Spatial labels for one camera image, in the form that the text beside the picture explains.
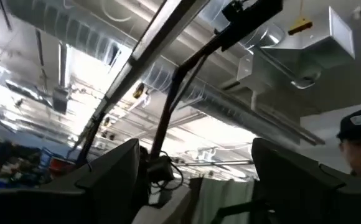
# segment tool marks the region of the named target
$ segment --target cable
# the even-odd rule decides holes
[[[302,10],[304,9],[304,0],[299,3],[299,16],[302,17]]]
[[[108,14],[107,10],[106,10],[106,1],[107,0],[100,0],[100,7],[101,7],[101,10],[103,11],[103,13],[105,13],[105,15],[107,17],[109,17],[112,21],[115,21],[115,22],[126,22],[128,20],[130,20],[132,18],[132,16],[129,16],[127,18],[124,18],[124,19],[118,19],[118,18],[115,18],[113,16],[111,16],[110,14]]]
[[[154,183],[155,185],[152,184],[151,186],[152,187],[157,187],[157,188],[159,188],[159,190],[157,192],[151,193],[152,195],[158,194],[159,192],[162,192],[162,191],[176,190],[179,187],[181,187],[183,185],[183,183],[184,183],[184,176],[183,176],[182,171],[172,163],[172,159],[169,157],[167,152],[161,151],[161,153],[164,153],[168,157],[171,166],[179,173],[179,175],[180,175],[180,183],[177,186],[173,187],[173,188],[167,188],[167,185],[169,183],[168,181],[165,181],[163,184]]]

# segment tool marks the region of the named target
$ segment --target black wire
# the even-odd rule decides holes
[[[161,153],[164,153],[164,154],[168,157],[169,163],[171,164],[171,166],[179,173],[179,175],[180,175],[180,183],[179,183],[179,185],[177,185],[176,187],[169,188],[169,189],[166,188],[166,186],[168,185],[168,181],[165,181],[162,185],[159,184],[159,183],[156,183],[157,186],[160,188],[160,190],[158,190],[157,192],[155,192],[155,194],[157,194],[157,193],[159,193],[159,192],[161,192],[161,191],[163,191],[163,190],[165,190],[165,191],[173,191],[173,190],[176,190],[176,189],[178,189],[179,187],[181,187],[181,186],[183,185],[183,183],[184,183],[184,176],[183,176],[182,171],[172,163],[172,159],[169,157],[169,155],[168,155],[167,152],[161,151]]]

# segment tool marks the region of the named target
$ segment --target ceiling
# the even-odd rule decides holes
[[[122,56],[117,58],[114,67],[110,67],[81,51],[72,49],[72,54],[67,59],[70,61],[71,87],[66,114],[24,98],[2,85],[0,85],[0,93],[5,92],[10,97],[5,100],[0,97],[0,110],[10,111],[18,116],[14,120],[18,126],[33,129],[34,132],[37,130],[42,134],[48,133],[52,139],[71,146],[127,60],[130,54],[129,48],[142,37],[162,2],[158,0],[60,1],[60,5],[65,9],[74,7],[84,9],[111,26],[112,32],[118,34],[118,46],[123,52]],[[300,0],[284,1],[284,10],[272,21],[287,30],[299,14],[299,3]],[[306,17],[314,17],[325,11],[328,6],[332,6],[348,22],[354,30],[356,60],[324,71],[319,81],[306,90],[297,90],[290,85],[267,91],[258,96],[258,105],[299,122],[302,116],[361,104],[361,20],[351,19],[352,10],[359,4],[361,0],[305,0],[303,13]],[[44,65],[41,65],[35,27],[14,16],[9,15],[9,20],[12,31],[7,28],[0,11],[0,67],[10,71],[11,80],[26,81],[51,96],[59,82],[59,40],[41,32],[44,58]],[[206,44],[212,36],[212,26],[196,17],[161,54],[172,63],[179,65]],[[204,64],[198,77],[217,88],[229,86],[237,81],[238,64],[245,54],[238,45],[226,52],[215,52]],[[97,149],[100,152],[112,149],[129,138],[141,138],[142,145],[147,147],[151,145],[166,96],[159,91],[149,90],[150,97],[138,101],[132,97],[135,88],[136,86],[129,90],[110,111],[111,125],[100,129],[94,143],[96,148],[103,148],[103,150]],[[243,85],[235,85],[228,89],[227,93],[246,103],[246,106],[250,104],[251,90]],[[14,106],[13,102],[21,98],[24,99],[21,107]],[[173,128],[168,131],[163,146],[171,156],[194,162],[195,153],[214,147],[215,155],[212,156],[219,161],[243,160],[251,157],[248,149],[249,143],[254,138],[253,134],[206,116],[191,106],[176,110],[171,123]],[[47,132],[41,126],[52,131]],[[103,138],[101,133],[104,131],[115,134],[114,140]],[[236,168],[248,175],[254,173],[251,166]],[[197,172],[206,172],[207,169],[215,169],[216,172],[221,173],[221,177],[229,178],[230,169],[199,167]]]

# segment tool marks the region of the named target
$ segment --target black metal bar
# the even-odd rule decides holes
[[[178,105],[178,103],[180,102],[182,96],[185,94],[186,90],[188,89],[188,87],[192,83],[193,79],[199,73],[199,71],[200,71],[201,67],[203,66],[204,62],[206,61],[207,57],[208,57],[208,55],[204,55],[202,58],[200,58],[199,62],[195,66],[195,68],[194,68],[192,74],[190,75],[189,79],[186,81],[185,85],[182,86],[182,89],[179,91],[178,95],[175,97],[174,101],[172,102],[171,107],[170,107],[171,113],[174,112],[176,106]]]
[[[103,121],[104,117],[105,117],[105,115],[102,114],[95,122],[97,124],[100,124]],[[80,153],[77,157],[77,160],[75,161],[76,168],[80,168],[81,166],[83,166],[84,164],[86,164],[88,162],[87,156],[88,156],[90,148],[92,147],[93,140],[95,139],[95,136],[96,136],[96,133],[98,132],[98,130],[99,130],[99,125],[96,125],[88,133],[87,139],[91,139],[91,140],[85,142],[84,146],[82,147],[82,150],[80,151]]]
[[[232,205],[229,207],[219,208],[211,224],[221,224],[223,219],[229,215],[236,215],[244,212],[269,210],[269,209],[270,209],[269,206],[266,204],[264,200],[257,200],[252,202],[246,202],[239,205]]]
[[[41,32],[37,29],[35,30],[35,36],[37,37],[38,57],[39,57],[39,63],[41,64],[42,76],[44,77],[44,86],[45,86],[45,88],[47,88],[47,75],[46,75],[46,72],[44,69],[45,62],[44,62],[44,53],[42,50]]]
[[[230,23],[221,33],[187,59],[179,68],[190,70],[203,55],[210,55],[220,47],[222,51],[235,45],[242,38],[253,32],[267,20],[283,10],[283,0],[259,0],[245,9],[237,19]]]
[[[227,50],[246,35],[257,29],[268,19],[275,16],[282,9],[283,0],[258,0],[254,5],[239,13],[239,15],[236,16],[236,19],[223,31],[178,67],[172,77],[171,87],[162,110],[156,136],[154,137],[150,153],[151,159],[158,158],[160,155],[168,124],[171,120],[171,104],[175,100],[179,87],[187,75],[187,72],[194,68],[202,57],[214,53],[220,47],[222,50]]]
[[[92,116],[90,122],[86,125],[84,131],[78,138],[78,141],[73,146],[73,149],[70,151],[73,152],[76,150],[77,146],[81,143],[84,137],[88,135],[85,140],[83,151],[86,153],[80,154],[78,161],[85,161],[81,156],[86,156],[89,149],[85,149],[87,146],[91,145],[93,139],[98,131],[100,122],[94,122],[94,118],[99,118],[104,116],[106,112],[111,108],[112,105],[115,105],[119,100],[125,95],[125,93],[136,83],[136,81],[143,74],[145,69],[150,66],[153,61],[159,56],[161,50],[173,42],[176,37],[184,30],[184,28],[191,22],[191,20],[197,15],[197,13],[208,3],[209,0],[188,0],[181,1],[178,6],[174,9],[172,14],[168,17],[167,21],[163,23],[159,31],[152,38],[147,47],[143,47],[144,44],[141,41],[135,46],[133,53],[128,61],[130,66],[125,65],[120,71],[117,80],[115,80],[110,86],[107,94],[105,95],[104,101],[98,106],[95,114]],[[144,39],[145,35],[149,34],[151,29],[151,24],[156,22],[157,15],[161,12],[163,5],[154,16],[149,27],[146,29],[146,32],[142,36],[141,40]]]

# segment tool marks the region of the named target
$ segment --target metal frame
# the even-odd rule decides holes
[[[205,6],[206,3],[208,3],[208,0],[181,1],[163,24],[157,24],[160,23],[157,18],[162,17],[160,13],[165,13],[162,12],[161,9],[165,7],[168,2],[166,2],[164,6],[161,6],[159,12],[155,15],[155,18],[150,23],[145,34],[135,46],[131,58],[128,61],[130,66],[127,63],[123,67],[120,74],[116,77],[105,95],[105,98],[95,111],[95,114],[90,121],[92,126],[86,126],[86,128],[90,128],[89,131],[84,131],[79,137],[76,145],[74,145],[73,150],[75,150],[78,144],[83,140],[83,135],[87,135],[84,147],[76,161],[77,167],[86,163],[86,157],[95,138],[95,134],[98,131],[99,125],[103,121],[105,114],[108,110],[110,110],[111,105],[116,104],[123,97],[123,95],[139,79],[144,70],[148,68],[148,66],[150,66],[150,64],[158,57],[161,50],[170,44],[184,30],[184,28],[191,22],[191,20]],[[199,68],[210,54],[214,53],[219,48],[222,48],[222,51],[227,50],[250,32],[253,32],[268,19],[275,16],[281,10],[283,10],[283,0],[257,1],[254,5],[246,8],[242,12],[239,12],[236,19],[232,21],[226,29],[217,34],[209,43],[204,45],[198,52],[193,54],[193,56],[177,68],[172,77],[171,87],[167,95],[166,103],[157,128],[157,133],[152,144],[150,154],[151,159],[159,157],[171,119],[171,114],[174,111],[174,108],[176,108],[183,93],[183,91],[181,91],[181,93],[178,94],[178,91],[181,88],[184,78],[189,70],[197,66],[190,79],[183,86],[183,90],[188,88],[188,85],[190,85],[191,81],[198,73]],[[159,31],[151,39],[147,46],[144,47],[143,40],[149,39],[147,36],[150,33],[155,33],[154,28],[156,26],[160,27]]]
[[[175,71],[172,77],[171,88],[169,90],[164,109],[162,111],[161,120],[157,129],[156,136],[151,149],[151,159],[156,159],[160,155],[161,147],[167,133],[168,124],[171,119],[173,108],[176,107],[175,102],[178,95],[179,88],[182,85],[184,78],[190,69],[196,67],[194,74],[190,80],[185,83],[184,89],[190,85],[195,73],[205,62],[205,59],[214,53],[220,47],[222,51],[236,44],[250,32],[262,25],[264,22],[275,16],[283,10],[283,0],[259,0],[254,5],[246,8],[237,15],[237,18],[231,22],[226,29],[217,34],[209,43],[204,45],[198,52],[193,54]]]
[[[111,109],[125,95],[125,93],[136,83],[136,81],[143,74],[145,69],[150,66],[155,59],[160,55],[161,51],[170,45],[176,37],[185,29],[185,27],[192,21],[192,19],[200,12],[200,10],[208,3],[209,0],[187,0],[181,1],[173,10],[171,15],[167,17],[166,21],[160,21],[160,14],[167,12],[161,9],[167,4],[163,4],[156,15],[154,16],[146,32],[143,34],[141,40],[133,49],[128,63],[120,71],[114,82],[107,91],[105,97],[97,107],[92,118],[85,126],[84,131],[78,138],[70,153],[76,150],[77,146],[84,140],[85,144],[76,161],[77,167],[82,166],[86,162],[85,158],[88,154],[100,123],[103,121],[105,114]],[[155,33],[156,35],[150,42],[145,43],[146,37]]]

